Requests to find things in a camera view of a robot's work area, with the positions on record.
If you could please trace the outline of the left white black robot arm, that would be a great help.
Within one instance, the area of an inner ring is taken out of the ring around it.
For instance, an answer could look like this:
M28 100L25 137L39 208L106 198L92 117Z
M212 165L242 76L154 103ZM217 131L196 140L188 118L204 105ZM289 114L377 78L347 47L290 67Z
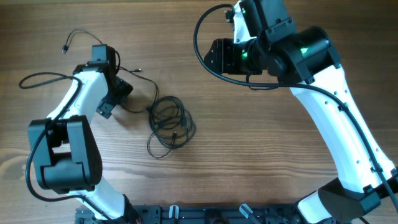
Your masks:
M103 177L101 155L90 128L95 113L109 118L132 91L116 75L119 64L120 56L112 47L94 45L92 59L69 76L72 85L57 108L45 119L31 121L25 181L39 200L79 200L98 222L140 223L128 198Z

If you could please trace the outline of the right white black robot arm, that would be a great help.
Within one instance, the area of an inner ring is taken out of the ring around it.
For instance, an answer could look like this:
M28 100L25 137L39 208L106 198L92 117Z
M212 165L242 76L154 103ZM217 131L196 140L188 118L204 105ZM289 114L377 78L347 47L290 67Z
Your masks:
M289 88L319 130L338 176L300 199L293 223L350 222L389 197L397 202L397 166L383 153L348 88L341 59L319 27L298 32L282 1L224 4L231 39L217 39L203 67L254 91Z

